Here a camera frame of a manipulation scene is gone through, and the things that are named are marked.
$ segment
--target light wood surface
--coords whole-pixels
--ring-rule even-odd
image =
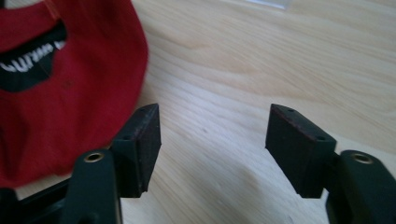
[[[122,200],[125,223],[328,223],[327,194],[301,199],[264,148],[272,103],[396,176],[395,1],[134,6],[150,48],[139,105],[160,104],[163,146],[149,192]]]

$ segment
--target red cap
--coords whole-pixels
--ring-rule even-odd
[[[2,61],[59,24],[64,46],[43,42],[24,58]],[[43,46],[53,53],[50,72],[29,81],[34,74],[26,71],[42,64]],[[6,73],[0,73],[0,187],[65,174],[81,153],[111,142],[132,115],[147,62],[130,0],[46,0],[0,9],[0,72]]]

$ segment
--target screw hole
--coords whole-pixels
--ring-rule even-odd
[[[355,161],[358,161],[358,162],[364,163],[364,164],[372,164],[372,163],[373,163],[373,160],[372,160],[370,157],[365,156],[365,155],[360,154],[360,153],[354,153],[354,154],[352,154],[352,158],[353,158]]]
[[[105,155],[103,153],[94,152],[84,158],[85,162],[97,162],[101,160]]]

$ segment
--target wooden table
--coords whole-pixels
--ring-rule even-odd
[[[328,223],[327,193],[301,199],[265,149],[270,104],[299,110],[337,152],[368,152],[396,176],[395,1],[134,6],[150,47],[139,105],[160,104],[163,146],[149,192],[122,200],[125,223]]]

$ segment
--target black clamp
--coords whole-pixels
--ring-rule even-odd
[[[396,223],[396,181],[377,158],[336,141],[292,108],[271,105],[265,147],[303,198],[329,191],[330,223]]]
[[[140,198],[148,191],[160,147],[159,106],[141,107],[110,150],[77,159],[70,179],[20,201],[13,189],[0,189],[0,223],[122,223],[120,197]]]

